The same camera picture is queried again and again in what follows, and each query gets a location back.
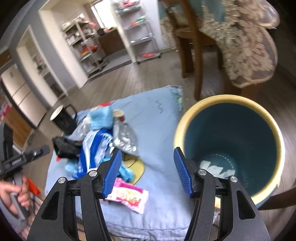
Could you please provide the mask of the blue white wipes package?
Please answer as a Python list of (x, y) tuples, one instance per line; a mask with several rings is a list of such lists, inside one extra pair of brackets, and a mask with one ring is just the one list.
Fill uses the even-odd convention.
[(90, 131), (86, 135), (82, 142), (75, 178), (82, 178), (89, 171), (96, 170), (104, 159), (110, 158), (112, 139), (112, 130), (105, 128)]

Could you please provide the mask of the pink snack wrapper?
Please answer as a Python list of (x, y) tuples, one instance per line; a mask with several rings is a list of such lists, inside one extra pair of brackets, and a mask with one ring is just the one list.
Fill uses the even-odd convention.
[(121, 178), (116, 178), (112, 192), (106, 200), (120, 202), (132, 211), (143, 214), (148, 198), (149, 192), (147, 190), (129, 184)]

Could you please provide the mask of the light blue face mask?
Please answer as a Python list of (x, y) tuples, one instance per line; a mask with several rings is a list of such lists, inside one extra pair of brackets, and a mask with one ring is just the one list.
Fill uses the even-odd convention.
[(110, 105), (91, 111), (89, 117), (91, 119), (91, 130), (111, 129), (113, 127), (113, 111)]

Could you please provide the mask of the white tissue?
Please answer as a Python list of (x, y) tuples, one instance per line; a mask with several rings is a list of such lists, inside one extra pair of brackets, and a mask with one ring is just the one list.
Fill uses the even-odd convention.
[(223, 170), (223, 167), (212, 165), (210, 161), (203, 160), (200, 162), (200, 169), (205, 169), (214, 177), (227, 179), (235, 175), (235, 170)]

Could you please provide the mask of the black crumpled bag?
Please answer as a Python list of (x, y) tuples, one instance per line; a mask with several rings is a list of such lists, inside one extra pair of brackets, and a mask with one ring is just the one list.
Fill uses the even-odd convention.
[(66, 137), (54, 137), (52, 138), (52, 143), (59, 158), (79, 159), (82, 141), (73, 141)]

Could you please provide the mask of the black mug white inside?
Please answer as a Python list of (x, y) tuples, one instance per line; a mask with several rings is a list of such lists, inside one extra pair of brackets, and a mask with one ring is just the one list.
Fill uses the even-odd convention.
[[(72, 117), (68, 112), (67, 108), (72, 108), (75, 115)], [(74, 130), (77, 128), (76, 123), (77, 111), (72, 104), (67, 104), (66, 106), (59, 106), (54, 110), (50, 117), (50, 121), (52, 121), (62, 132), (69, 136)]]

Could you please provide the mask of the silver foil wrapper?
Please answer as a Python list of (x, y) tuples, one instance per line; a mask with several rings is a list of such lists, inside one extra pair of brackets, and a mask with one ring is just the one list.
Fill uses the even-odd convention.
[(139, 156), (137, 136), (128, 123), (115, 121), (113, 125), (113, 146), (126, 154)]

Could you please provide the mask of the white refrigerator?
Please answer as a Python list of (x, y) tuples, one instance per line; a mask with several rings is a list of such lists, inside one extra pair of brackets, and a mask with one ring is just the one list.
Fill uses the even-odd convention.
[(5, 70), (1, 78), (18, 109), (37, 128), (47, 110), (35, 96), (17, 65), (14, 64)]

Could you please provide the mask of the teal bin with yellow rim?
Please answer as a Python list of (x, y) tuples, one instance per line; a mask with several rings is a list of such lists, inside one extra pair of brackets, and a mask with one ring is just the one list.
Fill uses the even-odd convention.
[(246, 97), (222, 94), (194, 104), (181, 117), (174, 147), (197, 164), (234, 170), (257, 207), (280, 185), (285, 142), (271, 114)]

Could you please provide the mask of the light blue cartoon cushion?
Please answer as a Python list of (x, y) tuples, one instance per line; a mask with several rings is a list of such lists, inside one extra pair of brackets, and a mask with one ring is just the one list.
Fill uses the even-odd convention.
[(141, 240), (183, 240), (194, 209), (184, 192), (173, 161), (174, 134), (182, 116), (183, 90), (158, 88), (111, 103), (125, 114), (137, 136), (144, 173), (137, 181), (149, 192), (143, 214), (118, 202), (102, 201), (109, 232), (117, 237)]

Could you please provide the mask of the metal kitchen shelf rack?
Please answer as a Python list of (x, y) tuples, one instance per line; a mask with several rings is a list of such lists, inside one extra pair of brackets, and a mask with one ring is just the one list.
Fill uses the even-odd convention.
[(89, 78), (98, 74), (109, 63), (95, 27), (95, 23), (80, 16), (61, 25), (63, 37)]

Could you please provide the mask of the grey plastic shelf trolley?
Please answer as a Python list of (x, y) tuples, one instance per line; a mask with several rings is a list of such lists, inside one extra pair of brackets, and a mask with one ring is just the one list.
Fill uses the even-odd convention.
[(161, 58), (149, 15), (142, 1), (111, 1), (117, 28), (131, 61), (140, 64)]

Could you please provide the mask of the teal lace tablecloth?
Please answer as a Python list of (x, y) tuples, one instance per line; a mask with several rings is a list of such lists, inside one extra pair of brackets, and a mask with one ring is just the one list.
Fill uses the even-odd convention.
[(190, 1), (200, 31), (216, 41), (231, 83), (244, 88), (270, 80), (278, 51), (268, 30), (280, 15), (268, 1)]

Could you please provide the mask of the wooden dining chair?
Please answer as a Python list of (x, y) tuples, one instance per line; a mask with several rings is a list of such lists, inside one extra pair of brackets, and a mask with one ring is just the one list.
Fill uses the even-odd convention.
[[(189, 1), (159, 1), (161, 7), (169, 18), (172, 26), (172, 34), (175, 39), (182, 67), (182, 78), (190, 73), (194, 74), (195, 90), (194, 98), (199, 101), (203, 83), (203, 47), (216, 46), (215, 40), (200, 32), (199, 18)], [(177, 20), (177, 14), (173, 11), (173, 5), (179, 4), (186, 24)]]

